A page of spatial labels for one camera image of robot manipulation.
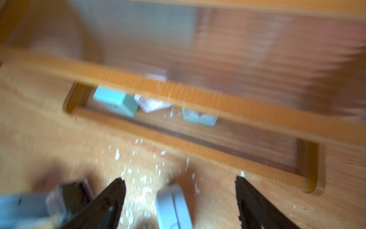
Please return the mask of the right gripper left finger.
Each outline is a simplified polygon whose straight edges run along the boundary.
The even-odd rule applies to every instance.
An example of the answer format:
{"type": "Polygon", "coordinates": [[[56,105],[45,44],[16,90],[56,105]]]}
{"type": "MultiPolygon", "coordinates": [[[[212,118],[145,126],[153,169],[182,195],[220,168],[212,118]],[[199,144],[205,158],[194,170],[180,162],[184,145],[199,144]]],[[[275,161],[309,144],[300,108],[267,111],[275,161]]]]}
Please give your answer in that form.
{"type": "Polygon", "coordinates": [[[62,229],[117,229],[126,196],[126,185],[116,178],[62,229]]]}

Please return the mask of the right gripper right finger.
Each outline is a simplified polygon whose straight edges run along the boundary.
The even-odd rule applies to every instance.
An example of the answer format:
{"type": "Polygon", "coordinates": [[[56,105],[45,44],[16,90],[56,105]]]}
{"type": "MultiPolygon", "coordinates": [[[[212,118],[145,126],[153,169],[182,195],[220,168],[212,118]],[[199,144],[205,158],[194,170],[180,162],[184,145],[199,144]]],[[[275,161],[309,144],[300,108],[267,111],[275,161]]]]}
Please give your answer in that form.
{"type": "Polygon", "coordinates": [[[243,229],[298,229],[244,177],[235,181],[239,220],[243,229]]]}

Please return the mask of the blue rounded alarm clock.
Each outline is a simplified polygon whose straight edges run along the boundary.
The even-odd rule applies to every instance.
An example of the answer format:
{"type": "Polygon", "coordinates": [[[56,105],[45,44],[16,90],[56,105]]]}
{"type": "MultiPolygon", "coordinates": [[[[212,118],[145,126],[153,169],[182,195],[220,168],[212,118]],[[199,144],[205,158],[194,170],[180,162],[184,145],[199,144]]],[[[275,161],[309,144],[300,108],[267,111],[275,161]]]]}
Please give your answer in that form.
{"type": "Polygon", "coordinates": [[[1,228],[27,228],[48,220],[46,197],[42,192],[1,195],[1,228]]]}
{"type": "Polygon", "coordinates": [[[185,196],[179,184],[159,190],[155,205],[160,229],[193,229],[185,196]]]}

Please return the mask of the teal square alarm clock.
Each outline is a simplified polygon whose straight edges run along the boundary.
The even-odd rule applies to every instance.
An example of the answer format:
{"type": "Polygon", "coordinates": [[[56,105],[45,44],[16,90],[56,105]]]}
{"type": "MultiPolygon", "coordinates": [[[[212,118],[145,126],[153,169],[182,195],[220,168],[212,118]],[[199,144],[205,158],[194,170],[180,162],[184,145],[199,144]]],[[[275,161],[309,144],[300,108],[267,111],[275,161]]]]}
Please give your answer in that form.
{"type": "Polygon", "coordinates": [[[214,127],[218,119],[217,116],[199,113],[185,107],[182,109],[182,113],[185,121],[210,127],[214,127]]]}
{"type": "Polygon", "coordinates": [[[101,85],[95,90],[93,100],[110,112],[132,118],[139,107],[133,94],[101,85]]]}

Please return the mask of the wooden two-tier shelf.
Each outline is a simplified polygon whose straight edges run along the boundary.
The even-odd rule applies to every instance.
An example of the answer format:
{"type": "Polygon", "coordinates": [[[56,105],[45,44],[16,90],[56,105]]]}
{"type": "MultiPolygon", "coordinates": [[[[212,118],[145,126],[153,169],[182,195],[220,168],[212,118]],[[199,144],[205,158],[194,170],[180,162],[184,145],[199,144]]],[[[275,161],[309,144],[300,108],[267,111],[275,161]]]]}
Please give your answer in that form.
{"type": "Polygon", "coordinates": [[[366,24],[166,2],[2,1],[1,62],[74,83],[64,108],[303,189],[321,147],[366,149],[366,24]],[[147,74],[165,76],[165,82],[147,74]],[[98,86],[171,107],[126,117],[98,86]],[[183,108],[217,116],[184,120],[183,108]]]}

